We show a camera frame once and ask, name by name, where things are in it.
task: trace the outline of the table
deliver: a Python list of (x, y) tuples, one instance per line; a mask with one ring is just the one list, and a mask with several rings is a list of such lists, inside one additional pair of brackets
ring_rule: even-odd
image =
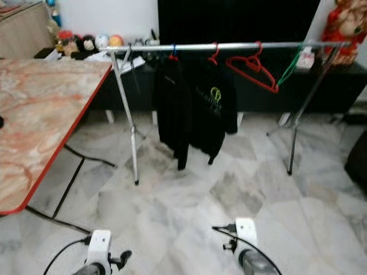
[(110, 71), (108, 62), (0, 60), (1, 215), (27, 206)]

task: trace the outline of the clothes hanger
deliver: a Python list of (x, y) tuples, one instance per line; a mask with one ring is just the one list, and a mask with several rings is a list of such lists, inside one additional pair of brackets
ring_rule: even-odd
[(209, 61), (213, 62), (216, 66), (218, 65), (218, 62), (217, 62), (217, 56), (219, 54), (219, 49), (218, 49), (218, 43), (217, 42), (214, 42), (214, 44), (217, 45), (216, 47), (216, 52), (215, 54), (213, 54), (211, 57), (208, 58)]
[(173, 51), (171, 52), (171, 55), (168, 56), (168, 58), (169, 58), (169, 60), (178, 61), (177, 51), (176, 51), (176, 44), (172, 44), (172, 45), (173, 45)]
[[(225, 61), (225, 64), (227, 65), (227, 67), (231, 68), (232, 70), (234, 70), (236, 73), (240, 74), (243, 77), (246, 77), (247, 79), (251, 80), (252, 82), (254, 82), (256, 85), (272, 92), (272, 93), (278, 93), (279, 91), (279, 87), (276, 84), (276, 81), (273, 77), (273, 75), (266, 70), (265, 67), (263, 67), (261, 65), (261, 62), (258, 58), (258, 56), (263, 52), (263, 46), (261, 44), (261, 42), (256, 41), (256, 43), (259, 44), (259, 51), (257, 53), (255, 53), (252, 56), (249, 57), (242, 57), (242, 56), (233, 56), (230, 58), (227, 58), (227, 60)], [(244, 61), (246, 66), (249, 67), (250, 69), (252, 69), (253, 71), (255, 71), (256, 73), (260, 73), (263, 72), (267, 78), (270, 80), (271, 85), (267, 84), (267, 83), (263, 83), (260, 80), (246, 74), (245, 72), (243, 72), (242, 70), (240, 70), (239, 68), (235, 67), (232, 62), (234, 61)]]

